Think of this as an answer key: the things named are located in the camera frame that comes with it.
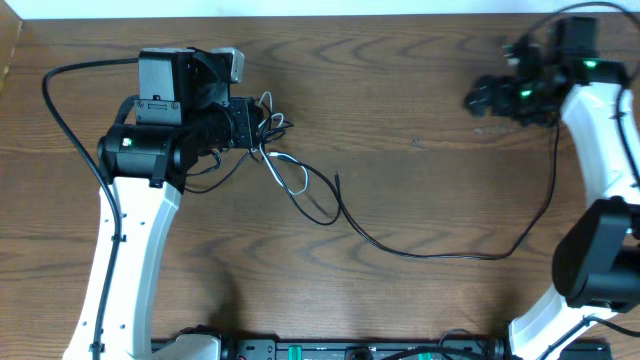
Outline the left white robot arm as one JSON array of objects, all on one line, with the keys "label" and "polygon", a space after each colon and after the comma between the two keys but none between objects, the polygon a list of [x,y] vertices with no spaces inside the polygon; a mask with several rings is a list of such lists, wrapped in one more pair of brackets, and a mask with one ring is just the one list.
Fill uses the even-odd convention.
[{"label": "left white robot arm", "polygon": [[221,336],[193,329],[164,346],[151,339],[167,235],[186,180],[201,157],[254,148],[262,112],[234,97],[244,56],[233,47],[146,48],[139,91],[127,98],[90,165],[100,183],[101,223],[68,359],[225,359]]}]

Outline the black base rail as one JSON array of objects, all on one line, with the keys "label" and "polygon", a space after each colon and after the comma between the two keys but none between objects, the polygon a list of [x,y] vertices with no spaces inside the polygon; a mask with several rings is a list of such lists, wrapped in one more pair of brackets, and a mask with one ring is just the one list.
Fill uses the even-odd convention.
[{"label": "black base rail", "polygon": [[380,360],[407,352],[411,359],[508,360],[507,341],[500,337],[477,336],[451,330],[439,339],[281,339],[276,335],[221,332],[198,325],[184,328],[171,338],[156,338],[152,350],[158,352],[182,335],[207,335],[221,341],[221,360]]}]

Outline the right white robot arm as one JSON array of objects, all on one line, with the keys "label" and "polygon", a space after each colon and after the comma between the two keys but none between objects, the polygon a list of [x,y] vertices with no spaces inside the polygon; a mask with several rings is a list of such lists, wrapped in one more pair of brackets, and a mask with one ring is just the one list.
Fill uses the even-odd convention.
[{"label": "right white robot arm", "polygon": [[587,209],[558,244],[552,285],[508,327],[508,359],[557,359],[590,327],[639,304],[639,134],[631,77],[600,58],[597,21],[556,21],[547,49],[523,35],[510,46],[513,76],[482,76],[465,98],[474,116],[522,125],[562,123],[575,145]]}]

